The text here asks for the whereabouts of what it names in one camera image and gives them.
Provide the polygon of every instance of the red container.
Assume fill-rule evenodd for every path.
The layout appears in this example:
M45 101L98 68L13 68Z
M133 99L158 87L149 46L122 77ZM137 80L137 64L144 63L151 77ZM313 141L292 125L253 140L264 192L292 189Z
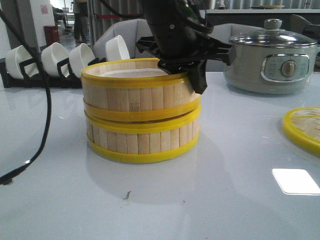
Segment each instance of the red container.
M53 43L60 42L58 26L55 25L47 25L43 27L44 29L44 36L46 45L50 46Z

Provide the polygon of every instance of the electric cord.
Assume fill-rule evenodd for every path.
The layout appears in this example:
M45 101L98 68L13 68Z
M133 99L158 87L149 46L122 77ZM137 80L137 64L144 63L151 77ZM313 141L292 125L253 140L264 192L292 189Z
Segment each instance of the electric cord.
M120 18L123 19L139 19L141 17L144 16L143 13L138 13L138 14L130 14L130 15L126 15L126 14L121 14L119 12L117 12L116 10L114 10L105 0L99 0L110 12L112 12L113 14L119 16Z
M195 31L198 31L204 34L212 33L214 27L211 25L210 22L208 22L205 18L202 18L200 15L200 10L198 5L202 5L204 8L203 1L199 2L197 0L193 0L193 1L190 1L190 3L191 5L188 5L184 1L175 1L175 4L173 6L175 8L177 17L185 25L187 25L188 27L192 28Z
M24 40L23 37L19 34L19 32L15 29L15 27L11 24L11 22L8 20L8 18L4 15L2 12L2 9L0 9L0 17L5 23L5 25L10 29L10 31L14 34L14 36L17 38L17 40L24 46L24 48L29 52L31 57L35 60L36 66L39 70L40 77L44 81L44 88L45 88L45 93L46 93L46 101L47 101L47 112L46 112L46 121L45 121L45 127L43 131L43 136L41 139L41 143L39 146L39 149L37 152L34 154L34 156L30 159L27 160L24 165L8 172L7 174L3 175L0 177L0 185L8 185L13 181L13 178L21 174L24 170L26 170L27 167L30 166L41 154L43 151L48 132L49 132L49 127L50 127L50 121L51 121L51 111L52 111L52 100L51 100L51 93L50 93L50 87L49 87L49 81L48 78L46 77L45 70L42 66L42 63L38 59L38 56L34 53L34 51L28 46L26 41Z

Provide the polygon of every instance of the black cable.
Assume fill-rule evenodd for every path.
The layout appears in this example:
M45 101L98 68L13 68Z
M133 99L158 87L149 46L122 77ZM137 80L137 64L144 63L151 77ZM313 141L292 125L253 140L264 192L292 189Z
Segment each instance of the black cable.
M14 36L18 39L18 41L24 46L24 48L29 52L31 57L35 60L36 66L39 70L39 74L41 78L44 80L44 87L45 87L45 93L46 93L46 101L47 101L47 112L46 112L46 121L45 121L45 127L43 131L43 136L41 140L40 147L38 151L34 154L34 156L25 162L24 165L21 167L18 167L9 173L3 175L0 177L0 185L7 185L12 182L12 179L16 176L18 176L20 173L22 173L30 164L32 164L37 157L41 154L42 150L45 147L49 127L50 127L50 121L51 121L51 108L52 108L52 102L51 102L51 93L50 93L50 87L49 87L49 81L46 77L45 70L42 66L42 63L38 59L38 56L34 53L34 51L28 46L26 41L23 37L19 34L19 32L15 29L15 27L10 23L10 21L7 19L7 17L4 15L2 10L0 9L0 17L3 20L3 22L6 24L6 26L11 30L11 32L14 34Z
M211 34L212 31L214 30L214 27L211 25L211 23L208 22L205 18L201 17L200 10L196 2L191 2L188 8L191 9L195 14L195 17L197 17L197 20L198 20L197 23L191 21L188 18L188 16L182 14L181 10L179 10L179 3L177 1L175 1L175 4L173 6L175 8L176 15L180 19L180 21L182 21L185 25L192 28L193 30L198 31L200 33L204 33L204 34Z
M120 18L123 19L139 19L141 17L143 17L143 13L138 13L138 14L130 14L130 15L125 15L125 14L121 14L119 12L117 12L116 10L114 10L105 0L99 0L110 12L112 12L113 14L119 16Z

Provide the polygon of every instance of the bamboo steamer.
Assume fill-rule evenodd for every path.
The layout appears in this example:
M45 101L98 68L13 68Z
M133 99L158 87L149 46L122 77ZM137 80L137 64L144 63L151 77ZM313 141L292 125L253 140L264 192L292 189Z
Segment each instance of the bamboo steamer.
M154 70L157 58L137 58L94 64L81 72L84 109L88 115L118 122L143 122L176 117L200 105L186 73L114 77L106 73Z
M86 112L88 142L100 155L127 163L152 163L190 150L199 137L200 106L165 120L117 122Z
M320 156L320 107L301 107L288 111L282 129L300 147Z

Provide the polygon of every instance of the white bowl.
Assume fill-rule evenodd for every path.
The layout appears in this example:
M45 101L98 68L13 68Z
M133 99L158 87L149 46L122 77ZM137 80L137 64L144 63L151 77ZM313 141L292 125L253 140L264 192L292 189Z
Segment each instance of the white bowl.
M69 62L74 75L80 78L81 70L95 59L95 55L87 44L81 43L69 52Z
M21 73L19 63L31 59L30 53L25 49L24 46L20 45L12 50L10 50L5 57L5 66L11 77L15 79L24 79ZM32 77L33 75L39 73L37 65L32 63L24 67L25 73Z
M67 50L58 42L54 42L47 48L45 48L41 53L41 61L43 64L44 70L51 77L59 77L57 63L68 58L69 55ZM68 66L63 65L61 67L62 74L67 77L69 75Z
M108 61L130 59L126 42L121 35L115 36L105 43L105 55Z

